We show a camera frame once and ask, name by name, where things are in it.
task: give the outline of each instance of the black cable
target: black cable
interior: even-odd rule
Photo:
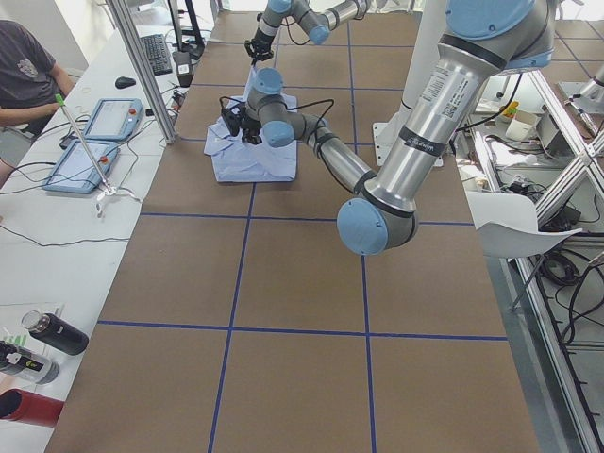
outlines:
[[[88,120],[84,120],[84,119],[83,119],[83,117],[85,117],[85,116],[90,117],[91,115],[88,115],[88,114],[86,114],[86,115],[80,115],[80,116],[78,116],[77,118],[75,118],[75,121],[76,121],[77,123],[86,123],[86,122],[88,122]],[[48,129],[45,129],[45,130],[43,130],[43,131],[42,131],[40,134],[38,134],[37,136],[35,136],[35,137],[34,137],[34,142],[35,142],[36,140],[38,140],[38,139],[39,139],[39,138],[40,138],[42,135],[47,134],[48,132],[52,132],[53,130],[58,129],[58,128],[60,128],[60,127],[66,127],[66,126],[69,126],[69,127],[70,127],[70,130],[71,130],[71,125],[72,125],[71,123],[61,123],[60,125],[56,125],[56,126],[53,126],[53,127],[48,128]]]
[[[331,108],[335,105],[336,101],[334,101],[333,99],[324,99],[322,101],[317,101],[311,104],[308,104],[307,106],[300,106],[299,109],[303,109],[304,107],[310,107],[312,105],[318,105],[318,104],[325,104],[329,102],[329,105],[327,106],[327,108],[323,111],[323,113],[321,114],[321,116],[319,117],[319,119],[317,120],[317,122],[314,124],[314,129],[312,130],[312,132],[310,133],[311,135],[314,135],[314,141],[315,143],[318,140],[318,131],[319,131],[319,125],[323,122],[323,119],[325,118],[325,116],[327,115],[327,113],[331,110]],[[327,168],[327,171],[329,172],[329,174],[331,175],[331,177],[333,177],[333,179],[340,184],[347,192],[352,193],[352,191],[350,189],[348,189],[343,183],[342,181],[335,175],[335,173],[333,173],[333,169],[329,166],[329,164],[327,163],[325,156],[323,155],[323,150],[321,149],[321,146],[319,146],[316,150],[317,152],[317,156],[319,157],[319,159],[323,162],[323,164],[325,165],[325,168]]]
[[[41,182],[44,180],[43,179],[33,179],[31,177],[29,177],[29,175],[24,172],[22,169],[25,167],[29,167],[31,165],[55,165],[54,162],[30,162],[30,163],[26,163],[24,165],[19,165],[18,167],[13,167],[12,165],[10,165],[8,162],[6,162],[4,159],[0,158],[0,161],[2,161],[5,165],[7,165],[8,167],[12,168],[12,170],[10,170],[10,174],[9,176],[11,176],[14,172],[19,172],[21,175],[23,175],[25,177],[25,179],[31,181],[31,182]]]
[[[545,21],[543,26],[541,27],[541,31],[539,32],[539,34],[537,35],[537,37],[532,40],[532,42],[527,45],[524,49],[516,52],[511,59],[517,59],[518,57],[522,56],[522,54],[524,54],[525,52],[527,52],[533,45],[535,45],[535,43],[537,41],[539,41],[543,36],[545,31],[547,30],[547,26],[549,25],[549,2],[545,2],[546,6],[547,6],[547,12],[545,13]]]
[[[597,193],[594,193],[594,206],[596,207],[596,212],[597,212],[596,219],[595,220],[580,220],[579,219],[579,221],[582,224],[594,224],[602,218],[602,213],[600,212],[600,209],[597,207],[596,200],[597,200]]]
[[[574,250],[570,250],[567,248],[563,248],[560,250],[560,252],[563,253],[569,253],[575,257],[580,258],[581,260],[585,260],[587,262],[589,262],[591,259],[586,257],[585,255],[580,254],[579,252],[576,252]],[[579,313],[577,312],[577,316],[572,316],[573,312],[576,312],[574,310],[574,304],[577,298],[577,294],[579,293],[580,290],[580,286],[582,286],[584,279],[586,278],[586,275],[592,270],[592,269],[596,269],[596,272],[600,275],[600,278],[602,279],[602,282],[604,283],[604,273],[600,270],[599,266],[589,266],[585,269],[585,271],[583,271],[583,274],[581,274],[580,278],[579,278],[579,283],[578,286],[575,288],[575,291],[573,291],[573,296],[571,296],[571,300],[570,300],[570,304],[568,306],[568,312],[569,312],[569,324],[568,326],[566,326],[566,328],[562,331],[560,338],[563,340],[564,336],[566,335],[566,333],[571,330],[571,339],[566,343],[566,344],[570,344],[572,342],[572,340],[574,340],[575,338],[575,326],[574,323],[582,318],[585,317],[585,315],[593,313],[594,311],[596,311],[597,309],[599,309],[602,305],[604,305],[604,297],[602,298],[602,300],[596,304],[595,306],[593,306],[591,309],[584,311],[583,313]]]
[[[604,120],[602,120],[600,122],[600,126],[597,127],[597,131],[596,131],[596,137],[599,135],[599,133],[602,131],[602,127],[604,126]]]
[[[218,102],[220,103],[220,108],[224,109],[225,108],[225,103],[223,102],[225,99],[228,99],[229,101],[233,101],[236,102],[237,104],[241,104],[243,101],[239,100],[239,99],[235,99],[234,97],[229,97],[229,96],[220,96],[218,98]]]
[[[124,184],[124,182],[126,181],[126,179],[130,176],[130,174],[132,173],[132,169],[134,168],[134,166],[137,164],[137,162],[139,161],[139,155],[134,151],[134,149],[132,149],[132,147],[130,146],[130,142],[132,142],[134,139],[136,139],[139,135],[141,135],[149,126],[151,126],[151,124],[153,122],[155,122],[157,120],[153,119],[153,120],[149,120],[147,121],[143,127],[141,127],[141,130],[139,130],[136,134],[134,134],[133,136],[131,136],[128,140],[126,140],[126,147],[130,150],[130,152],[134,155],[134,161],[132,162],[132,164],[130,164],[130,168],[128,168],[128,171],[126,172],[126,174],[124,175],[124,177],[122,178],[122,180],[120,181],[119,187],[122,187],[122,185]]]
[[[78,241],[72,241],[69,243],[41,243],[39,241],[36,241],[35,239],[27,237],[25,234],[21,234],[16,231],[13,231],[12,229],[6,228],[3,225],[0,225],[0,228],[4,229],[5,231],[7,231],[10,234],[14,234],[15,236],[23,238],[26,241],[30,241],[31,243],[34,243],[35,245],[38,245],[40,247],[64,247],[66,245],[76,245],[78,243],[123,243],[123,242],[128,241],[128,238],[104,238],[104,239],[80,239]]]
[[[577,297],[579,295],[579,291],[582,288],[583,283],[585,283],[585,280],[587,279],[587,276],[589,275],[589,273],[592,272],[594,269],[595,269],[594,266],[588,266],[587,269],[585,269],[585,271],[581,275],[581,278],[579,279],[579,283],[575,287],[575,291],[573,291],[573,295],[571,295],[570,302],[568,303],[568,325],[566,325],[564,330],[561,332],[561,339],[563,341],[564,341],[564,337],[566,336],[566,333],[570,332],[570,334],[568,336],[568,340],[566,340],[564,342],[566,345],[571,344],[575,340],[575,334],[577,333],[577,330],[575,328],[575,322],[579,318],[581,318],[584,314],[589,314],[591,312],[594,312],[595,310],[597,310],[597,308],[604,305],[604,297],[603,297],[602,300],[600,300],[600,302],[598,304],[596,304],[593,308],[582,313],[581,315],[578,315],[578,316],[573,315],[573,312],[575,311],[575,303],[577,302]]]
[[[580,277],[579,269],[575,263],[558,250],[550,250],[545,253],[541,273],[558,286],[575,286]]]
[[[318,106],[320,104],[325,104],[327,102],[332,102],[333,104],[335,104],[335,101],[333,99],[323,99],[322,101],[315,101],[315,102],[311,102],[309,104],[303,104],[301,106],[287,107],[286,110],[289,111],[289,110],[296,110],[296,109],[298,109],[298,110],[306,109],[308,107]],[[323,113],[323,116],[325,116],[327,114],[327,112],[328,112],[328,110]]]
[[[568,306],[567,306],[567,305],[564,305],[564,304],[563,304],[563,303],[562,303],[562,302],[561,302],[561,301],[558,299],[558,294],[559,294],[561,291],[563,291],[564,289],[566,289],[566,288],[568,288],[568,287],[567,287],[567,286],[561,286],[560,288],[558,288],[558,290],[556,290],[556,292],[554,293],[554,301],[555,301],[555,302],[556,302],[558,305],[560,305],[560,306],[561,306],[563,309],[568,310]],[[580,311],[576,311],[576,310],[573,310],[573,313],[575,313],[575,314],[581,314],[581,313],[580,313]],[[594,318],[590,318],[589,316],[584,315],[584,313],[583,313],[583,316],[582,316],[582,317],[583,317],[583,319],[586,319],[587,321],[590,321],[590,322],[592,322],[592,323],[594,323],[594,324],[597,324],[597,325],[599,325],[599,326],[604,327],[604,323],[600,323],[600,322],[599,322],[599,321],[597,321],[596,319],[594,319]]]
[[[478,121],[476,123],[473,123],[472,125],[468,125],[468,126],[464,126],[464,127],[458,127],[457,129],[455,129],[455,131],[456,132],[462,132],[464,130],[471,129],[472,127],[483,125],[483,124],[487,123],[488,121],[493,120],[494,118],[496,118],[497,116],[499,116],[501,113],[503,113],[510,106],[510,104],[513,101],[513,98],[516,96],[516,92],[518,91],[518,87],[520,86],[520,80],[522,80],[522,74],[520,74],[518,76],[518,80],[516,81],[516,86],[513,87],[512,95],[510,96],[510,100],[508,101],[508,103],[505,106],[503,106],[503,108],[500,108],[497,113],[494,113],[493,115],[489,116],[488,118],[485,118],[484,120],[481,120],[481,121]]]
[[[310,40],[306,40],[305,42],[297,42],[297,41],[294,39],[294,37],[292,36],[292,31],[290,30],[290,26],[292,26],[293,24],[290,24],[290,23],[288,22],[287,18],[285,19],[285,24],[282,24],[282,25],[285,25],[285,26],[287,27],[287,34],[290,36],[290,40],[292,40],[292,42],[293,42],[295,45],[306,45],[306,44],[308,44],[308,43],[310,42]]]
[[[485,136],[484,140],[485,140],[485,142],[493,141],[493,142],[503,143],[507,147],[509,147],[510,149],[513,150],[513,151],[511,151],[511,153],[516,152],[519,154],[526,154],[526,155],[533,155],[533,156],[545,154],[545,151],[543,150],[543,148],[519,148],[517,146],[513,146],[512,142],[508,142],[507,140],[504,140],[495,134],[489,134],[489,135]]]

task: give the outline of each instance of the person's arm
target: person's arm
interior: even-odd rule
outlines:
[[[66,96],[74,87],[74,81],[69,77],[67,72],[61,68],[57,63],[53,66],[53,68],[48,73],[52,76],[57,85],[59,85],[60,91]]]
[[[0,189],[2,189],[4,183],[7,182],[7,179],[13,170],[14,168],[0,160]]]
[[[23,125],[39,118],[53,115],[58,108],[59,104],[56,102],[28,109],[2,109],[0,107],[0,126]]]

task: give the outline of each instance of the wire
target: wire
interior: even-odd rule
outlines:
[[[293,24],[295,24],[295,22],[293,22],[292,24],[290,24],[290,23],[288,22],[287,18],[285,19],[285,24],[282,24],[282,25],[285,25],[285,26],[287,27],[287,34],[290,36],[290,40],[292,40],[292,42],[293,42],[295,45],[306,45],[306,44],[308,44],[308,43],[310,42],[310,40],[306,40],[305,42],[297,42],[297,41],[294,39],[294,37],[292,36],[292,31],[290,30],[290,26],[292,26]]]
[[[539,41],[543,36],[545,31],[547,30],[547,26],[549,25],[549,2],[545,2],[546,6],[547,6],[547,11],[545,13],[545,21],[543,26],[541,27],[541,31],[539,32],[539,34],[535,37],[534,40],[532,40],[532,42],[527,45],[524,49],[516,52],[511,59],[517,59],[518,57],[522,56],[522,54],[524,54],[525,52],[527,52],[533,45],[535,45],[535,43],[537,41]]]
[[[602,127],[604,126],[604,120],[602,120],[600,122],[600,126],[597,127],[597,131],[596,131],[596,137],[600,134],[600,132],[602,131]]]
[[[43,179],[40,180],[36,180],[36,179],[32,179],[31,177],[29,177],[29,175],[27,173],[25,173],[22,169],[25,167],[29,167],[32,165],[55,165],[54,162],[30,162],[30,163],[26,163],[24,165],[19,165],[17,167],[13,167],[12,165],[10,165],[8,162],[6,162],[4,159],[0,158],[0,161],[2,163],[4,163],[5,165],[7,165],[7,167],[10,167],[12,170],[10,170],[10,173],[8,174],[9,176],[12,175],[14,172],[19,172],[21,175],[23,175],[26,179],[30,180],[31,182],[40,182]]]
[[[600,212],[599,207],[597,206],[597,193],[594,193],[594,206],[596,207],[597,217],[595,220],[579,220],[582,224],[595,224],[602,218],[602,213]]]
[[[243,103],[242,100],[240,99],[235,99],[234,97],[228,97],[228,96],[220,96],[218,98],[218,102],[220,103],[220,108],[224,109],[225,108],[225,103],[223,102],[225,99],[228,99],[229,101],[233,101],[236,102],[237,104],[241,104]]]
[[[331,108],[335,105],[336,101],[334,101],[333,99],[324,99],[322,101],[317,101],[317,102],[310,103],[308,105],[304,105],[304,106],[299,106],[298,107],[299,109],[304,109],[306,107],[316,106],[316,105],[325,104],[325,103],[329,103],[329,105],[323,111],[323,113],[321,114],[321,116],[319,117],[319,119],[317,120],[317,122],[314,124],[314,129],[310,133],[310,135],[314,135],[314,142],[315,142],[315,144],[317,143],[317,140],[318,140],[319,125],[323,122],[323,119],[325,118],[325,116],[327,115],[327,113],[331,110]],[[340,186],[342,186],[347,192],[352,193],[352,191],[350,189],[348,189],[342,183],[342,181],[336,176],[336,174],[333,172],[333,169],[331,168],[331,166],[327,163],[327,161],[325,159],[325,156],[323,155],[323,149],[321,148],[321,145],[319,145],[319,147],[317,148],[316,153],[317,153],[317,156],[319,157],[319,159],[325,165],[325,168],[327,168],[327,171],[329,172],[329,174],[331,175],[331,177],[333,177],[333,179],[338,184],[340,184]]]
[[[153,120],[149,120],[146,123],[144,123],[143,127],[141,127],[141,129],[136,134],[134,134],[133,136],[131,136],[126,141],[126,147],[134,155],[134,161],[130,164],[130,168],[128,168],[128,171],[126,172],[126,174],[124,175],[124,177],[122,178],[122,180],[120,181],[120,183],[118,184],[118,187],[122,187],[124,185],[124,183],[126,182],[126,180],[130,177],[130,175],[132,175],[132,170],[134,169],[134,166],[137,164],[137,162],[139,161],[139,158],[140,158],[140,156],[136,153],[136,151],[134,151],[134,149],[132,149],[132,147],[130,146],[130,142],[132,142],[139,135],[141,135],[155,121],[157,121],[157,120],[153,119]]]
[[[541,147],[539,147],[539,148],[518,148],[517,146],[513,146],[512,142],[508,142],[507,140],[504,140],[503,138],[501,138],[495,134],[490,134],[490,135],[485,136],[484,140],[486,142],[493,141],[493,142],[503,143],[507,147],[509,147],[513,150],[513,151],[510,151],[511,153],[516,152],[519,154],[526,154],[526,155],[533,155],[533,156],[537,156],[537,155],[545,153],[544,149]]]
[[[456,132],[462,132],[464,130],[468,130],[471,129],[472,127],[476,127],[476,126],[480,126],[483,125],[491,120],[493,120],[494,118],[496,118],[497,116],[499,116],[501,113],[503,113],[512,103],[513,98],[516,96],[516,92],[518,91],[518,87],[520,86],[520,80],[522,80],[522,74],[520,74],[518,76],[518,80],[516,81],[516,85],[513,87],[513,91],[512,91],[512,95],[510,96],[510,100],[508,101],[508,103],[503,106],[502,108],[499,109],[499,111],[491,116],[489,116],[488,118],[485,118],[481,121],[478,121],[476,123],[473,123],[472,125],[468,125],[468,126],[464,126],[464,127],[458,127],[457,129],[455,129]]]
[[[77,123],[86,123],[86,122],[88,122],[88,120],[85,120],[85,119],[83,119],[83,118],[84,118],[84,117],[89,117],[89,118],[90,118],[90,116],[91,116],[91,115],[89,115],[89,114],[80,115],[80,116],[78,116],[77,118],[75,118],[75,121],[76,121]],[[39,138],[40,138],[42,135],[47,134],[48,132],[52,132],[53,130],[58,129],[58,128],[60,128],[60,127],[65,127],[65,126],[69,126],[69,130],[70,130],[70,131],[72,130],[72,128],[71,128],[71,123],[61,123],[60,125],[56,125],[56,126],[53,126],[53,127],[50,127],[50,128],[48,128],[48,129],[43,130],[43,131],[42,131],[40,134],[38,134],[38,135],[37,135],[37,136],[34,138],[34,142],[35,142],[36,140],[38,140],[38,139],[39,139]]]
[[[558,298],[558,294],[561,293],[563,290],[565,290],[566,288],[568,288],[568,286],[561,286],[560,288],[558,288],[558,290],[556,290],[556,292],[554,293],[554,301],[560,305],[563,309],[565,310],[569,310],[569,307],[567,305],[564,305]],[[579,311],[573,310],[573,313],[575,314],[581,314]],[[583,319],[586,319],[587,321],[591,321],[594,324],[598,324],[599,326],[604,327],[604,323],[600,323],[599,321],[597,321],[594,318],[590,318],[589,316],[585,315],[585,313],[583,313]]]
[[[323,113],[323,115],[325,116],[327,114],[327,112],[329,111],[329,109],[331,109],[333,107],[333,105],[335,104],[335,101],[333,99],[323,99],[322,101],[315,101],[315,102],[311,102],[309,104],[303,104],[301,106],[287,107],[286,110],[306,109],[308,107],[318,106],[318,105],[321,105],[321,104],[325,104],[327,102],[332,102],[333,104],[331,104],[327,108],[327,110]]]
[[[578,257],[582,260],[585,260],[587,262],[590,261],[590,259],[587,258],[585,255],[582,255],[579,252],[575,252],[574,250],[563,248],[560,251],[564,252],[564,253],[569,253],[569,254],[571,254],[575,257]],[[588,265],[588,267],[583,271],[583,273],[579,277],[579,282],[577,283],[577,286],[575,287],[575,291],[573,291],[569,305],[567,307],[567,309],[568,309],[568,325],[564,328],[564,330],[561,332],[561,335],[560,335],[561,340],[563,340],[563,338],[566,336],[566,333],[570,332],[569,339],[567,342],[565,342],[565,344],[571,344],[574,341],[575,335],[576,335],[575,323],[578,321],[578,319],[584,318],[588,314],[593,313],[594,311],[598,310],[599,308],[601,308],[604,305],[604,297],[602,297],[600,302],[595,304],[593,307],[591,307],[587,311],[584,311],[584,312],[575,311],[575,303],[577,301],[579,291],[580,291],[583,283],[585,282],[587,275],[594,269],[596,269],[597,273],[600,275],[600,278],[602,279],[602,282],[604,283],[604,273],[602,273],[602,271],[599,269],[599,266],[589,266]]]
[[[30,241],[31,243],[34,243],[35,245],[38,245],[40,247],[64,247],[67,245],[76,245],[79,243],[123,243],[123,242],[128,241],[128,238],[104,238],[104,239],[80,239],[78,241],[72,241],[69,243],[41,243],[39,241],[36,241],[35,239],[27,237],[25,234],[21,234],[16,231],[13,231],[12,229],[5,227],[4,225],[0,225],[0,228],[4,229],[5,231],[7,231],[10,234],[14,234],[15,236],[23,238],[26,241]]]

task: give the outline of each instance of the computer mouse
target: computer mouse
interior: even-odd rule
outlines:
[[[115,79],[115,88],[121,90],[123,88],[131,87],[132,85],[136,85],[136,80],[130,77],[117,77]]]

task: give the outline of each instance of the metal frame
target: metal frame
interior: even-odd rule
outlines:
[[[542,225],[566,203],[579,185],[585,181],[585,178],[590,180],[600,197],[604,198],[604,173],[598,162],[594,159],[594,157],[604,152],[604,133],[600,133],[592,143],[586,143],[541,72],[530,72],[528,76],[535,86],[535,90],[544,99],[552,118],[575,155],[575,158],[561,172],[536,204],[539,225]],[[495,176],[495,169],[491,165],[490,155],[485,143],[476,131],[472,137],[475,141],[475,148],[483,172],[491,187],[498,191],[499,186]],[[518,259],[516,262],[518,263],[522,278],[527,281],[534,271],[534,265],[529,259]],[[568,368],[564,354],[558,346],[556,333],[547,314],[545,301],[535,281],[531,281],[527,286],[530,309],[537,320],[539,333],[544,341],[546,353],[556,371],[558,384],[562,390],[566,406],[573,418],[575,430],[579,436],[581,445],[585,452],[597,453],[600,449],[596,435],[591,429],[589,419],[581,404],[577,388],[575,387],[575,381]]]
[[[107,5],[115,20],[117,28],[120,30],[134,70],[136,71],[136,74],[143,85],[144,93],[151,104],[151,109],[158,120],[161,133],[163,134],[166,143],[172,144],[176,140],[174,124],[172,123],[170,115],[168,115],[168,110],[161,97],[161,92],[159,91],[155,76],[151,70],[151,65],[145,56],[143,45],[139,39],[136,26],[132,22],[126,0],[108,0]]]

